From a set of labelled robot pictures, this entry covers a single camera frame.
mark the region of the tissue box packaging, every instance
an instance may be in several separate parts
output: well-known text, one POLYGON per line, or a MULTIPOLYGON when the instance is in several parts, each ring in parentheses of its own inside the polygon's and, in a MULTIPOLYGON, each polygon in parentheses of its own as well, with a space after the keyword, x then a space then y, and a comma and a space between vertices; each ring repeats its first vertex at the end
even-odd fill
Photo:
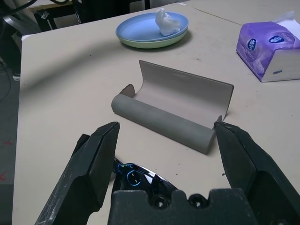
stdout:
POLYGON ((300 79, 299 38, 300 24, 289 12, 275 22, 244 24, 236 51, 261 82, 300 79))

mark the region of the screw hole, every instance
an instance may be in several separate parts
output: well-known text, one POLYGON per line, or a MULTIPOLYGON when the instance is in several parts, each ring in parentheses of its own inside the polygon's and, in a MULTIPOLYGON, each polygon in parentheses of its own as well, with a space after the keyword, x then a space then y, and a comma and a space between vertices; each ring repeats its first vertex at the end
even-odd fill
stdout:
POLYGON ((208 206, 208 201, 200 194, 191 195, 188 202, 196 209, 203 209, 208 206))
POLYGON ((165 209, 170 205, 170 200, 164 195, 155 195, 152 197, 150 204, 156 209, 165 209))

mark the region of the crumpled tissue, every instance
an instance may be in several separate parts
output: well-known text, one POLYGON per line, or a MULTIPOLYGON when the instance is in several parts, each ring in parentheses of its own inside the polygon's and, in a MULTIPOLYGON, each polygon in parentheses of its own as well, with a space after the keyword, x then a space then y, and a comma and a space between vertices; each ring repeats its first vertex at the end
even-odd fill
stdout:
POLYGON ((160 8, 156 12, 155 22, 159 26, 161 34, 164 36, 168 36, 180 31, 180 22, 173 20, 163 8, 160 8))

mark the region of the table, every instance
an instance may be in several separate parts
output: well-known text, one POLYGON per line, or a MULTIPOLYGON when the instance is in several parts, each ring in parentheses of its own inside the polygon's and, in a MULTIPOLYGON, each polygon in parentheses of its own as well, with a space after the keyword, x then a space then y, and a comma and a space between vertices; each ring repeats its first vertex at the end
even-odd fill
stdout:
POLYGON ((272 21, 289 11, 295 11, 300 22, 298 0, 191 0, 185 4, 238 24, 272 21))
MULTIPOLYGON (((225 122, 248 131, 276 161, 300 193, 300 80, 260 83, 238 57, 241 26, 178 3, 167 11, 189 18, 189 32, 178 43, 156 50, 122 45, 115 29, 144 12, 82 24, 25 39, 15 169, 13 224, 38 218, 82 133, 120 122, 116 156, 153 170, 187 196, 205 197, 213 188, 229 188, 217 141, 201 154, 139 126, 111 110, 126 85, 142 85, 138 60, 202 75, 235 86, 225 122)), ((89 225, 105 224, 110 184, 103 208, 89 225)))

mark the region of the cable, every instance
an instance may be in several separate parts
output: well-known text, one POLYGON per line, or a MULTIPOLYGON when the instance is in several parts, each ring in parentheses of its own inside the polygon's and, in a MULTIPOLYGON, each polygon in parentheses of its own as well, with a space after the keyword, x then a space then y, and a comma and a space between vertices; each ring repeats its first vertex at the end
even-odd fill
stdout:
MULTIPOLYGON (((20 7, 17 7, 17 8, 15 8, 15 9, 9 10, 9 11, 7 11, 7 12, 5 12, 5 13, 2 13, 2 14, 0 14, 0 19, 3 18, 3 17, 5 17, 5 16, 8 16, 8 15, 15 14, 15 13, 17 13, 17 12, 19 12, 19 11, 21 11, 21 10, 23 10, 23 9, 25 9, 25 8, 27 8, 27 7, 29 7, 29 6, 31 6, 31 5, 32 5, 33 3, 35 3, 36 1, 37 1, 37 0, 31 0, 31 1, 27 2, 27 3, 25 3, 24 5, 20 6, 20 7)), ((64 0, 64 1, 50 0, 50 1, 52 1, 52 2, 54 2, 54 3, 56 3, 56 4, 59 4, 59 5, 64 5, 64 4, 66 4, 69 0, 64 0)))
POLYGON ((64 5, 64 4, 67 4, 69 0, 64 0, 64 1, 50 0, 50 1, 54 2, 56 4, 59 4, 59 5, 64 5))
POLYGON ((9 89, 8 89, 8 92, 6 93, 6 95, 5 95, 2 99, 0 99, 0 102, 1 102, 1 101, 4 100, 4 99, 8 96, 8 94, 10 93, 10 90, 11 90, 11 81, 10 81, 10 78, 9 78, 9 76, 8 76, 8 73, 7 73, 6 69, 5 69, 4 66, 3 66, 3 62, 0 61, 0 64, 1 64, 2 68, 4 69, 4 71, 5 71, 5 73, 6 73, 6 76, 7 76, 7 78, 8 78, 8 81, 9 81, 9 89))
POLYGON ((19 12, 19 11, 21 11, 21 10, 29 7, 29 6, 31 6, 36 1, 37 0, 31 0, 31 1, 27 2, 27 3, 25 3, 24 5, 20 6, 20 7, 17 7, 15 9, 9 10, 8 12, 5 12, 3 14, 0 14, 0 18, 3 18, 3 17, 8 16, 8 15, 15 14, 15 13, 17 13, 17 12, 19 12))

